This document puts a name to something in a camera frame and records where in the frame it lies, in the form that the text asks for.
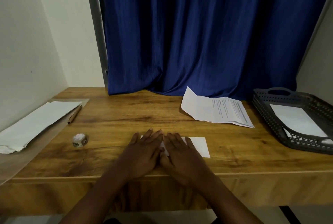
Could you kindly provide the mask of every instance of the forearm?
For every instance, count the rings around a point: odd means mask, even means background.
[[[217,217],[225,224],[262,224],[215,175],[207,178],[199,192],[207,200]]]
[[[62,219],[60,224],[100,224],[104,221],[118,191],[126,184],[126,176],[110,167],[90,191]]]

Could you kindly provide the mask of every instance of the hand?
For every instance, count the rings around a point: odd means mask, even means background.
[[[200,191],[206,181],[214,179],[215,175],[195,149],[191,139],[186,137],[185,140],[187,145],[178,133],[164,136],[164,145],[170,159],[162,152],[160,164],[180,184]]]
[[[139,133],[135,133],[123,153],[112,163],[111,170],[124,172],[126,181],[150,172],[160,157],[159,145],[163,139],[162,130],[152,132],[151,128],[142,138]]]

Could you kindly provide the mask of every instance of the white wall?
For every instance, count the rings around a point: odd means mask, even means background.
[[[104,87],[89,0],[42,0],[69,86]]]
[[[0,0],[0,131],[66,87],[41,0]]]
[[[300,67],[297,90],[314,94],[333,105],[333,1]]]

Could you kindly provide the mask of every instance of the pencil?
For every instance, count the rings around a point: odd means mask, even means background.
[[[73,120],[75,119],[75,117],[78,115],[78,113],[81,111],[82,106],[78,106],[75,110],[75,112],[73,113],[73,115],[68,119],[67,124],[71,124],[73,122]]]

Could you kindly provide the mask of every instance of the floor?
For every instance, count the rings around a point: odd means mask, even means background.
[[[332,224],[333,205],[290,207],[302,224]],[[278,207],[250,208],[265,224],[289,224]],[[117,213],[110,216],[122,224],[210,224],[216,218],[212,210]],[[61,215],[22,216],[7,219],[4,224],[58,224]]]

